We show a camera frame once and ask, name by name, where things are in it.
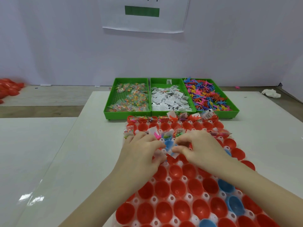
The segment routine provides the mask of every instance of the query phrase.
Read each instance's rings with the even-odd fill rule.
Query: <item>hand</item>
[[[176,138],[172,152],[184,154],[187,160],[207,172],[218,175],[222,165],[232,158],[207,131],[194,130]]]
[[[136,136],[128,136],[112,173],[127,179],[133,192],[139,190],[166,160],[164,154],[152,160],[155,150],[160,148],[165,148],[165,144],[154,135],[139,132]]]

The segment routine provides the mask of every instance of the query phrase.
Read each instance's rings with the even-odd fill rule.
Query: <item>forearm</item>
[[[123,180],[112,172],[59,227],[103,226],[132,193]]]
[[[227,163],[220,178],[240,188],[281,227],[301,227],[303,200],[239,161]]]

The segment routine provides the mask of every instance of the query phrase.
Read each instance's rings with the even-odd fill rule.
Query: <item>person's right hand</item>
[[[176,138],[174,153],[184,154],[187,160],[207,172],[218,175],[225,162],[232,161],[218,141],[204,130],[193,130]]]

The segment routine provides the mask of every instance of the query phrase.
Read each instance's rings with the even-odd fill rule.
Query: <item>white paper sheet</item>
[[[99,0],[99,3],[103,28],[182,33],[189,0]]]

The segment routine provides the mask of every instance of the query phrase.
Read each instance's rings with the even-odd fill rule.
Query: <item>person's left hand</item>
[[[128,136],[112,173],[127,179],[132,184],[131,190],[137,191],[151,179],[159,165],[166,160],[164,154],[152,160],[155,150],[165,147],[165,144],[158,141],[154,135],[145,132]]]

